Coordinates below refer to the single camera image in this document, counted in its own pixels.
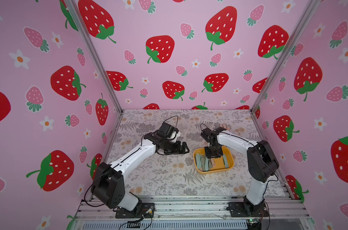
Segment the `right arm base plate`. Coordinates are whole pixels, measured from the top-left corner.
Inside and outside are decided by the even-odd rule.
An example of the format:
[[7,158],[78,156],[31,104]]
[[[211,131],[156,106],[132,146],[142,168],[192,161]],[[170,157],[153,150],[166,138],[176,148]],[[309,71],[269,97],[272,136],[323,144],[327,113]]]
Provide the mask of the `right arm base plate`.
[[229,202],[226,210],[234,218],[269,217],[269,211],[264,201],[256,206],[248,202]]

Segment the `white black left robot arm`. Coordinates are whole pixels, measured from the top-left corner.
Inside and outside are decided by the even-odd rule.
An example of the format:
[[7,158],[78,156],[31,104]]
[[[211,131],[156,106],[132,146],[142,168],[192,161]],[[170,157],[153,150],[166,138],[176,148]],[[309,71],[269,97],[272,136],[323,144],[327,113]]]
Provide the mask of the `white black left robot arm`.
[[111,163],[101,163],[96,168],[91,193],[109,209],[120,207],[133,211],[140,201],[135,195],[125,191],[125,180],[130,173],[148,157],[162,150],[164,156],[187,154],[190,152],[186,142],[176,138],[180,132],[167,137],[162,132],[144,135],[141,143],[123,157]]

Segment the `aluminium frame rail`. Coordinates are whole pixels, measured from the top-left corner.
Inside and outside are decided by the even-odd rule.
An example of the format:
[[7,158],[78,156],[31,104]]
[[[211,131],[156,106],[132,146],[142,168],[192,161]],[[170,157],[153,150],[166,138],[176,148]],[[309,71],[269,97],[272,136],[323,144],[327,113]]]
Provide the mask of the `aluminium frame rail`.
[[250,217],[241,210],[241,197],[142,196],[154,211],[144,219],[117,218],[118,211],[96,198],[81,203],[72,230],[315,230],[315,222],[299,200],[268,196],[265,207]]

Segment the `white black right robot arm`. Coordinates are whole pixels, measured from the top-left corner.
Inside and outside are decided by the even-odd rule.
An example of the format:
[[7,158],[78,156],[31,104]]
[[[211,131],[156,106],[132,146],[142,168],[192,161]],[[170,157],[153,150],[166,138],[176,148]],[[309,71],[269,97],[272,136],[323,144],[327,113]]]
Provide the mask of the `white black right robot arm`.
[[268,183],[279,181],[276,175],[279,163],[270,144],[265,140],[257,142],[239,137],[222,127],[214,130],[207,127],[201,131],[201,137],[208,143],[205,155],[210,159],[223,156],[223,146],[247,156],[248,171],[252,179],[244,203],[252,206],[261,204]]

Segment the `yellow plastic storage box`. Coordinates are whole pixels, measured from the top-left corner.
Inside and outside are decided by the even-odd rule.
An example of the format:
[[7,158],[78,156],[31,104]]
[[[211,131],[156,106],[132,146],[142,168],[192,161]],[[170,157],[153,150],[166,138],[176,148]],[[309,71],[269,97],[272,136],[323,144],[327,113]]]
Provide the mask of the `yellow plastic storage box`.
[[220,158],[207,159],[205,149],[196,149],[193,153],[195,169],[200,174],[226,172],[234,167],[234,159],[227,147],[222,147],[223,156]]

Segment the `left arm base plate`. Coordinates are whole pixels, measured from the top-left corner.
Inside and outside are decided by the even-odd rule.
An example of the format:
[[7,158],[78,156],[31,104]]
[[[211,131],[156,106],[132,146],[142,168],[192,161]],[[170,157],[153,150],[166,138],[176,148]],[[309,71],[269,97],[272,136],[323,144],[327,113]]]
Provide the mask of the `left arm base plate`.
[[124,208],[119,208],[116,212],[116,219],[123,218],[152,218],[155,212],[155,204],[154,203],[142,203],[139,202],[138,205],[132,210],[129,211]]

